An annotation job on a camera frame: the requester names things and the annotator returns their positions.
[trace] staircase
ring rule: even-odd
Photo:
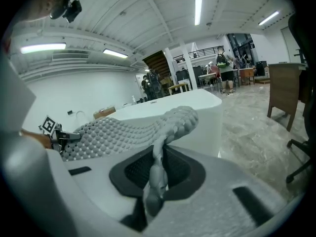
[[[162,51],[154,53],[153,55],[145,58],[143,61],[150,69],[156,70],[156,74],[159,74],[159,80],[170,76],[168,62]]]

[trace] ceiling light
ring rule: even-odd
[[[201,19],[202,0],[196,0],[196,20],[195,25],[198,26]]]
[[[266,19],[262,20],[259,23],[259,26],[263,25],[264,23],[266,23],[268,20],[272,19],[273,17],[278,15],[278,11],[274,12],[273,14],[271,14],[269,17],[267,17]]]
[[[112,51],[112,50],[109,50],[109,49],[105,49],[103,51],[103,53],[114,55],[114,56],[117,56],[117,57],[120,57],[120,58],[124,58],[124,59],[128,57],[126,54],[118,53],[118,52],[115,52],[115,51]]]
[[[41,44],[41,45],[28,45],[20,49],[21,53],[33,53],[46,50],[59,50],[65,49],[66,43],[54,43],[54,44]]]

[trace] office chair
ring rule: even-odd
[[[313,154],[313,149],[315,150],[316,147],[316,92],[315,92],[315,86],[316,86],[316,80],[315,80],[315,59],[313,57],[313,48],[310,46],[310,43],[307,41],[304,41],[307,39],[308,36],[306,36],[306,31],[302,29],[302,26],[298,24],[300,22],[300,19],[298,19],[297,15],[292,15],[289,19],[289,28],[290,31],[297,41],[298,45],[300,46],[302,52],[304,53],[306,60],[308,62],[308,68],[311,77],[313,78],[312,81],[312,87],[314,88],[314,91],[312,93],[312,97],[309,103],[306,103],[307,109],[306,114],[304,116],[304,125],[306,129],[306,133],[309,137],[308,141],[305,141],[303,143],[298,142],[296,140],[290,140],[287,143],[287,147],[290,148],[292,145],[295,145],[300,150],[302,150],[304,153],[306,153],[310,159],[303,164],[299,169],[294,171],[292,174],[288,175],[286,177],[286,183],[291,183],[294,180],[294,176],[301,173],[304,169],[306,169],[308,166],[310,166],[312,163],[314,163],[315,155]]]

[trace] cardboard box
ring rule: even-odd
[[[111,108],[102,110],[101,112],[97,112],[97,113],[93,114],[93,116],[95,119],[98,119],[100,117],[106,117],[114,112],[116,112],[115,107],[111,107]]]

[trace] white pillar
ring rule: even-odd
[[[196,77],[194,75],[192,63],[191,63],[191,60],[190,60],[190,57],[189,57],[186,45],[184,44],[183,40],[180,41],[180,47],[181,47],[183,56],[186,59],[186,64],[187,64],[188,72],[189,72],[189,75],[190,75],[192,89],[197,89],[198,85],[197,85]]]
[[[167,62],[168,62],[168,66],[169,66],[169,69],[170,69],[170,72],[171,72],[173,84],[177,85],[178,84],[178,80],[177,80],[177,76],[176,76],[176,71],[174,70],[174,67],[173,67],[173,64],[172,64],[173,57],[172,57],[172,54],[171,54],[171,52],[170,52],[168,47],[164,50],[164,55],[165,55],[165,57],[167,59]]]

